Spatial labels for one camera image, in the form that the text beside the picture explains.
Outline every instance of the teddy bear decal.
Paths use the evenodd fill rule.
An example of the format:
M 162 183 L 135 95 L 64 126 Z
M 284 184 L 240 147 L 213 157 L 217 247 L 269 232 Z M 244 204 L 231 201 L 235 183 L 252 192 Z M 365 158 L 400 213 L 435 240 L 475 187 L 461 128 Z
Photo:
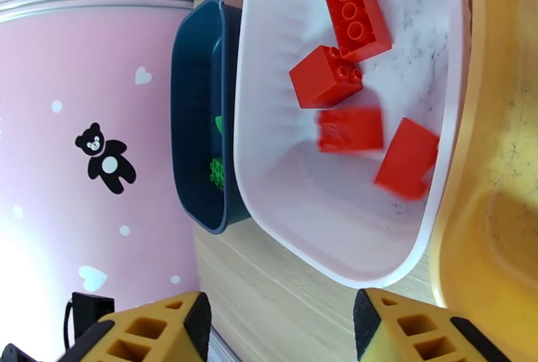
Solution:
M 101 177 L 108 189 L 114 194 L 124 191 L 121 178 L 132 184 L 137 179 L 137 173 L 132 164 L 122 156 L 127 150 L 125 143 L 117 140 L 105 141 L 98 123 L 91 126 L 75 140 L 77 147 L 90 156 L 88 176 L 95 180 Z

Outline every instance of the heart sticker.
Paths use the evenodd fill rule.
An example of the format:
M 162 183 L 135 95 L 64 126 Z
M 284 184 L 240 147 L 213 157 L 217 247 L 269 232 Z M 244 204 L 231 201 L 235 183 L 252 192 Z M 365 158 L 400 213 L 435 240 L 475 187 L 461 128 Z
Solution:
M 139 67 L 137 73 L 134 75 L 134 83 L 136 85 L 145 85 L 146 83 L 151 82 L 152 78 L 151 74 L 146 71 L 146 68 Z
M 84 280 L 84 289 L 89 293 L 96 292 L 108 278 L 107 274 L 89 265 L 80 267 L 79 275 Z

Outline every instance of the white plastic bin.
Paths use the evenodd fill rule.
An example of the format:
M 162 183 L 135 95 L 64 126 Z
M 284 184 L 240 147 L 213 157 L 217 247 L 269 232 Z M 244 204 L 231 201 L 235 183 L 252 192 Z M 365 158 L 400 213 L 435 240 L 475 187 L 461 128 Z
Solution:
M 423 201 L 401 201 L 373 184 L 384 153 L 317 150 L 315 111 L 299 108 L 289 71 L 316 46 L 336 45 L 325 0 L 245 0 L 237 70 L 235 171 L 248 210 L 297 256 L 355 288 L 396 282 L 427 247 L 469 38 L 466 0 L 378 2 L 393 49 L 360 64 L 365 88 L 346 102 L 381 105 L 387 146 L 405 116 L 440 134 Z

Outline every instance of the wooden surface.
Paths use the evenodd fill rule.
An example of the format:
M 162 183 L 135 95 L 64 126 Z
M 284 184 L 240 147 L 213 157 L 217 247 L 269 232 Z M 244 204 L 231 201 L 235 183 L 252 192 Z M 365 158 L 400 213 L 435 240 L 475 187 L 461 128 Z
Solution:
M 213 324 L 243 361 L 356 360 L 356 291 L 304 263 L 254 221 L 233 225 L 218 237 L 196 226 L 196 251 Z M 389 290 L 433 303 L 428 256 Z

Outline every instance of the red lego brick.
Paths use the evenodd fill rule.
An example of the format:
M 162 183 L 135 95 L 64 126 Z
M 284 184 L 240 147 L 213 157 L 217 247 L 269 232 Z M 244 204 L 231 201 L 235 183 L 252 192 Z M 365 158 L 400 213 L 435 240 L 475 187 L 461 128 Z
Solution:
M 436 161 L 439 136 L 404 118 L 392 139 L 374 183 L 407 200 L 428 190 L 424 176 Z
M 317 117 L 319 150 L 326 153 L 383 148 L 383 117 L 378 108 L 322 110 Z
M 318 46 L 290 71 L 302 108 L 332 108 L 362 89 L 362 73 L 337 48 Z
M 326 0 L 342 56 L 361 62 L 392 48 L 377 0 Z

